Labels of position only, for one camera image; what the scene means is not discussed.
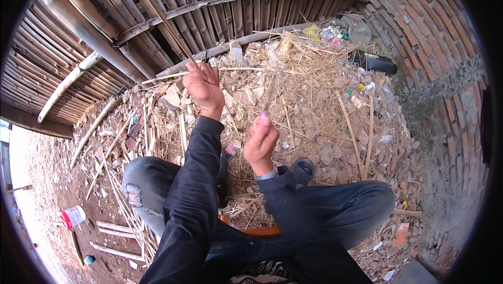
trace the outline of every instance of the bamboo wall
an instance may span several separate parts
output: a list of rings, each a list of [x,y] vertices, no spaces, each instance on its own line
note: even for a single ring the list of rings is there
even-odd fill
[[[148,0],[89,0],[106,23],[95,27],[110,42],[126,42],[155,73],[185,59]],[[315,21],[346,9],[353,0],[236,0],[198,7],[209,0],[155,0],[164,12],[186,8],[170,19],[193,54],[230,39],[304,20]],[[34,0],[14,38],[1,81],[1,100],[38,115],[57,85],[93,49]],[[135,85],[103,60],[58,100],[48,119],[72,124],[93,102]]]

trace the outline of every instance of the person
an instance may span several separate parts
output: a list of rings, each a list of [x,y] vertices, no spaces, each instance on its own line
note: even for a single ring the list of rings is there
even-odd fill
[[[251,124],[243,154],[281,234],[249,236],[218,218],[227,198],[225,101],[218,68],[199,65],[187,63],[183,80],[201,108],[184,166],[141,157],[124,172],[126,199],[161,237],[140,283],[371,283],[347,251],[389,218],[391,188],[378,181],[308,186],[314,165],[306,158],[274,168],[279,132],[266,113]]]

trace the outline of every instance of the hand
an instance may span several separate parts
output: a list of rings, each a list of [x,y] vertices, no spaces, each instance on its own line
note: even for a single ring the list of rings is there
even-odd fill
[[[273,126],[265,112],[256,117],[250,126],[243,154],[256,176],[265,175],[273,170],[271,157],[279,136],[280,132]]]
[[[219,121],[225,99],[220,89],[218,68],[202,62],[199,63],[201,70],[192,62],[187,62],[186,66],[189,73],[184,77],[184,86],[201,107],[201,115]]]

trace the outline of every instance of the metal watch band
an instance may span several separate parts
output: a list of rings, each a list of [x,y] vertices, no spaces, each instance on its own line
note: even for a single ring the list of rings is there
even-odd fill
[[[255,176],[255,175],[253,175],[253,177],[255,178],[256,181],[258,181],[258,180],[266,180],[266,179],[271,179],[271,178],[274,178],[274,177],[278,177],[278,168],[274,167],[273,170],[271,170],[270,172],[268,172],[265,175],[261,175],[261,176]]]

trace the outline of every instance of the jeans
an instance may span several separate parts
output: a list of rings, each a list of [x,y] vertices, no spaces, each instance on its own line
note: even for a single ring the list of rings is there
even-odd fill
[[[122,188],[126,199],[159,237],[166,224],[163,201],[179,169],[178,165],[156,157],[141,157],[131,161],[124,172]],[[377,230],[395,207],[391,188],[379,181],[300,187],[297,196],[315,216],[324,237],[337,240],[346,250]],[[294,247],[281,235],[257,238],[219,221],[206,260],[253,263],[288,255]]]

